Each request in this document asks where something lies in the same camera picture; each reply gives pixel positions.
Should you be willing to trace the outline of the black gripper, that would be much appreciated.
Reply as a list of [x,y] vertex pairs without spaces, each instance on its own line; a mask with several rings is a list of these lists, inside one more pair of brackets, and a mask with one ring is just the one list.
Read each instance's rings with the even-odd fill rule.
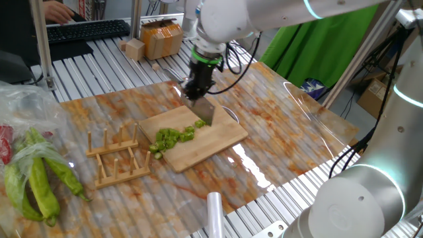
[[181,83],[181,89],[184,96],[189,100],[195,99],[195,89],[197,89],[198,97],[204,95],[214,86],[212,74],[217,67],[217,63],[204,63],[202,61],[190,62],[189,79]]

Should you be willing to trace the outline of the person's right hand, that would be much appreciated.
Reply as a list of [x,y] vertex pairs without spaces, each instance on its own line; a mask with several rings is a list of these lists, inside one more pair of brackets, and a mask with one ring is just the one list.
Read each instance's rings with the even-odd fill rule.
[[43,8],[45,19],[57,24],[66,24],[75,16],[69,7],[58,1],[44,1]]

